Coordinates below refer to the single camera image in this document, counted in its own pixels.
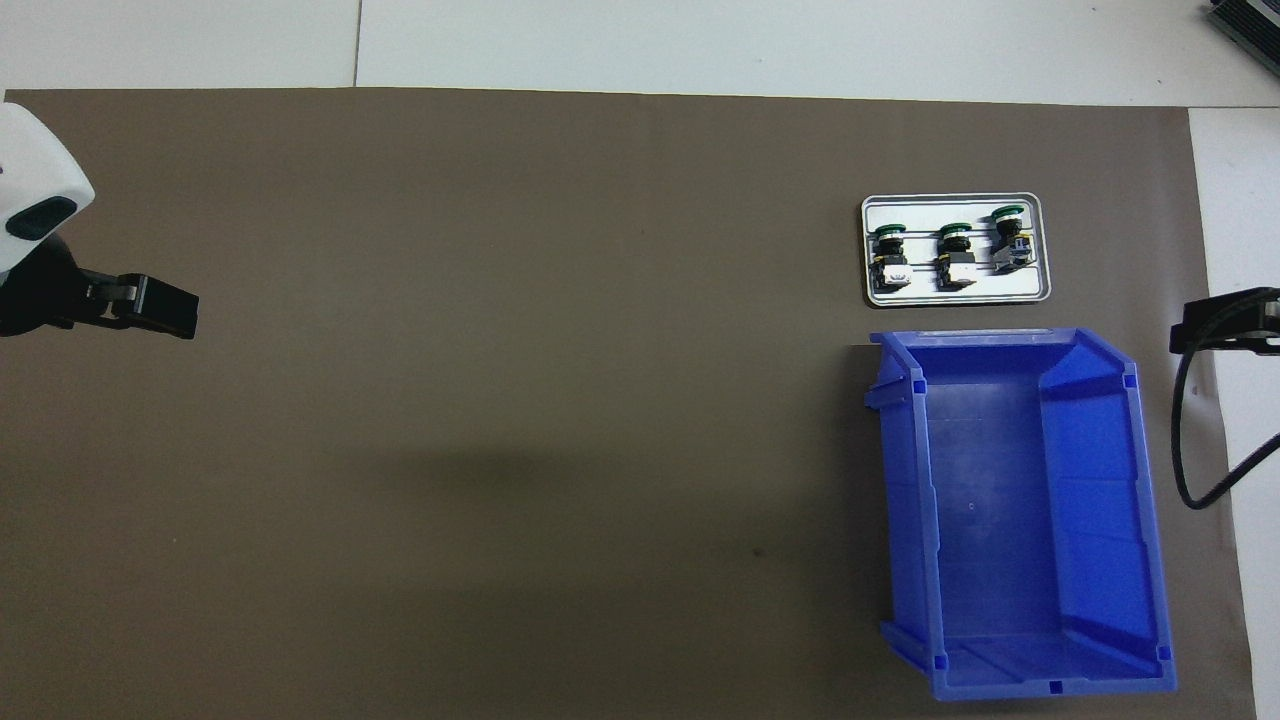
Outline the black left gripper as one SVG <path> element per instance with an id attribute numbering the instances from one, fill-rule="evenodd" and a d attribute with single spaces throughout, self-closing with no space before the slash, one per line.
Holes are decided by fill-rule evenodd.
<path id="1" fill-rule="evenodd" d="M 88 323 L 109 329 L 138 329 L 193 340 L 198 296 L 152 275 L 97 274 L 87 279 L 59 233 L 50 234 L 1 286 L 1 336 L 17 337 L 40 328 L 70 331 L 87 300 Z"/>

